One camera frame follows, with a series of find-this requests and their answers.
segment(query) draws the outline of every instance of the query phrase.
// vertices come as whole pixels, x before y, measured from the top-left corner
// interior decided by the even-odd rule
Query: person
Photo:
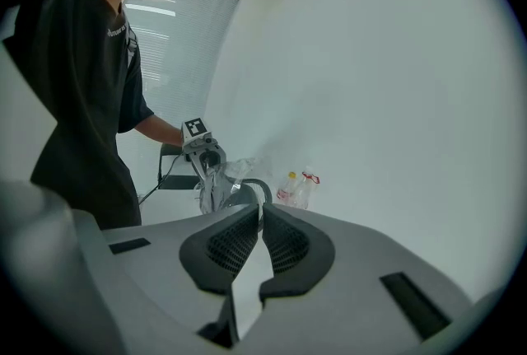
[[[123,0],[22,0],[4,44],[58,124],[32,182],[101,229],[141,224],[137,193],[119,158],[116,134],[135,128],[182,146],[181,131],[157,117],[142,95],[139,46],[128,60]]]

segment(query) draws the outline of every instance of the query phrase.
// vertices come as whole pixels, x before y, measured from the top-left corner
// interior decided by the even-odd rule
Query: mesh panel
[[[241,218],[207,241],[207,257],[235,278],[258,240],[258,212]]]
[[[263,240],[271,255],[275,274],[295,267],[310,248],[304,232],[271,213],[265,214]]]

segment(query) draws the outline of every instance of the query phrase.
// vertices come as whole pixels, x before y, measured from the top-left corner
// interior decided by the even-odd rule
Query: cable
[[[154,191],[156,191],[157,189],[159,189],[159,187],[161,186],[161,184],[162,184],[163,182],[165,182],[165,179],[168,178],[168,175],[170,175],[170,173],[172,172],[172,168],[174,167],[175,161],[177,161],[177,160],[180,158],[181,154],[179,154],[179,155],[177,155],[177,156],[175,157],[175,159],[172,161],[172,164],[170,165],[170,169],[168,170],[168,172],[166,172],[166,175],[163,176],[163,178],[162,178],[162,179],[159,181],[159,183],[153,188],[152,191],[150,191],[147,195],[145,195],[145,196],[139,201],[139,205],[141,205],[141,204],[142,204],[142,203],[143,203],[148,197],[150,197],[150,195],[151,195]]]

